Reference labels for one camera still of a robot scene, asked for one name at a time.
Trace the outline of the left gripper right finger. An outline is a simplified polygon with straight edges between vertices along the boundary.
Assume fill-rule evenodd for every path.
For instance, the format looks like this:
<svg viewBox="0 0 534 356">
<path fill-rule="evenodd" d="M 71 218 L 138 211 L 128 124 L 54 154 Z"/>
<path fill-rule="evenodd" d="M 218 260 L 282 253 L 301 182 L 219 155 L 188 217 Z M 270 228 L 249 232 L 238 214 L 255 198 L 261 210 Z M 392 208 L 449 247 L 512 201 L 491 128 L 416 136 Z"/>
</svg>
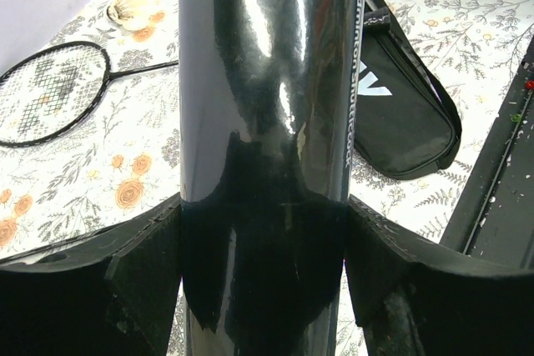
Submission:
<svg viewBox="0 0 534 356">
<path fill-rule="evenodd" d="M 370 355 L 531 355 L 533 272 L 434 243 L 351 197 L 345 271 Z"/>
</svg>

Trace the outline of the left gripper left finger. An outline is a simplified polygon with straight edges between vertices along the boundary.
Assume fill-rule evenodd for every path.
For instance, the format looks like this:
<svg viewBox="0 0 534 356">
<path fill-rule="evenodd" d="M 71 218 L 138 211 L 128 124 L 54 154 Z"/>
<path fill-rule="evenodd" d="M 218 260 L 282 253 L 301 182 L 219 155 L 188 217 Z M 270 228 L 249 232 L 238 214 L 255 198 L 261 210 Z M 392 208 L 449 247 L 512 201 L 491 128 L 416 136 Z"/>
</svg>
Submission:
<svg viewBox="0 0 534 356">
<path fill-rule="evenodd" d="M 4 355 L 164 355 L 180 285 L 180 197 L 1 262 Z"/>
</svg>

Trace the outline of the shuttlecock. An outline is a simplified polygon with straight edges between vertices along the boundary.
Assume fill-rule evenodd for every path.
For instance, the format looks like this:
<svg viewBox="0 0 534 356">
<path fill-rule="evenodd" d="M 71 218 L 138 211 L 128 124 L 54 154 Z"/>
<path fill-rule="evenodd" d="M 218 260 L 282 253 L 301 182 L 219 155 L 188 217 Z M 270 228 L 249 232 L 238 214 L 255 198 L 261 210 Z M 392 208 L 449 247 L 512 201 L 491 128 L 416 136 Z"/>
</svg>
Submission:
<svg viewBox="0 0 534 356">
<path fill-rule="evenodd" d="M 152 11 L 149 0 L 111 0 L 106 8 L 109 20 L 130 32 L 147 27 Z"/>
</svg>

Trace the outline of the black shuttlecock tube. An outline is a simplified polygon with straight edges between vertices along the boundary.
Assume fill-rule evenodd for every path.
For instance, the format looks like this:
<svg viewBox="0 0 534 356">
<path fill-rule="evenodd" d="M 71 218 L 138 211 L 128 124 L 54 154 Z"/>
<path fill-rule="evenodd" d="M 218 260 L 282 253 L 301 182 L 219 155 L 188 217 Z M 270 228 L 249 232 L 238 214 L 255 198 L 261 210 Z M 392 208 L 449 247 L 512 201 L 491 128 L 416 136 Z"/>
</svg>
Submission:
<svg viewBox="0 0 534 356">
<path fill-rule="evenodd" d="M 363 0 L 179 0 L 189 355 L 331 355 Z"/>
</svg>

